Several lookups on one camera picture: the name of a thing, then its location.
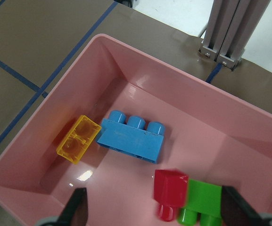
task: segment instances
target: mega bloks brick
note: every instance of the mega bloks brick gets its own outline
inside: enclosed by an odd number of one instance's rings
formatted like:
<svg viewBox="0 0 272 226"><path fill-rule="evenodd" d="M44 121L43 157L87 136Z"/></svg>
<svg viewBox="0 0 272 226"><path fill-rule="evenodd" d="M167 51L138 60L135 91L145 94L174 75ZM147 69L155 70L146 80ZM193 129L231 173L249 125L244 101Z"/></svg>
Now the mega bloks brick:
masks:
<svg viewBox="0 0 272 226"><path fill-rule="evenodd" d="M154 199L159 203L159 218L163 221L176 219L179 208L185 205L187 185L188 175L178 170L155 171Z"/></svg>
<svg viewBox="0 0 272 226"><path fill-rule="evenodd" d="M100 125L81 115L57 147L57 154L77 164L100 130Z"/></svg>
<svg viewBox="0 0 272 226"><path fill-rule="evenodd" d="M201 226L221 226L222 187L189 179L185 206L181 209L178 222L192 226L201 214Z"/></svg>
<svg viewBox="0 0 272 226"><path fill-rule="evenodd" d="M97 136L97 143L112 150L157 163L164 139L164 125L153 121L144 130L143 118L131 116L124 124L125 120L126 116L123 112L112 111L109 118L102 121L102 130Z"/></svg>

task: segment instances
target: transparent yellow brick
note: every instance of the transparent yellow brick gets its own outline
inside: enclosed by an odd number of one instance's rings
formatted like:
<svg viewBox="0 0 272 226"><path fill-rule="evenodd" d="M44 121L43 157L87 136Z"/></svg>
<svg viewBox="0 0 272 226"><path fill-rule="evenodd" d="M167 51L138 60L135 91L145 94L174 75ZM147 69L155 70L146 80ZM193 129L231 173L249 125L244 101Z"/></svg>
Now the transparent yellow brick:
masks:
<svg viewBox="0 0 272 226"><path fill-rule="evenodd" d="M100 130L100 125L81 115L57 147L57 154L77 164Z"/></svg>

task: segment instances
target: table surface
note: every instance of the table surface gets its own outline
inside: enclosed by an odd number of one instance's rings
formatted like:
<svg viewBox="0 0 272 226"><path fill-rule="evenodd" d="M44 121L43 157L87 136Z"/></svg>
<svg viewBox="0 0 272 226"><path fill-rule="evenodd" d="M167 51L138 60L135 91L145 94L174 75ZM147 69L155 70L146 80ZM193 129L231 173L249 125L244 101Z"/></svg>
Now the table surface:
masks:
<svg viewBox="0 0 272 226"><path fill-rule="evenodd" d="M198 48L202 39L195 35L208 21L211 1L202 0L200 4L204 7L196 3L190 8L181 7L178 0L167 2L172 7L151 6L148 0L137 0L134 7L175 28L112 0L1 0L0 154L89 40L98 33L106 33L205 80L216 63L200 57ZM174 18L176 22L166 21L170 17L164 16L165 12L174 14L178 8L196 18L183 18L187 23L181 23L179 18ZM262 20L267 21L268 14ZM261 39L263 30L257 29L253 39L272 40L272 32ZM264 62L250 58L250 54L254 56L260 51L254 40L250 42L247 49L251 53L245 54L244 58L272 71L272 52L264 50L269 53L269 60L264 58ZM272 113L272 72L264 68L244 59L233 72L223 68L212 84ZM18 225L0 207L0 226Z"/></svg>

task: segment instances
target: metal bracket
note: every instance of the metal bracket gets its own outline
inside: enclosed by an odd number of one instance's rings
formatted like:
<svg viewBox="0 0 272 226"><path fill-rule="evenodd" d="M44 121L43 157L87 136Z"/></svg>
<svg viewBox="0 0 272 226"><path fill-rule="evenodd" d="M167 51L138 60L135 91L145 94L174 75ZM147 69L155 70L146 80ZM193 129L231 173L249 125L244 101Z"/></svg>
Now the metal bracket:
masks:
<svg viewBox="0 0 272 226"><path fill-rule="evenodd" d="M214 0L199 52L234 69L270 0Z"/></svg>

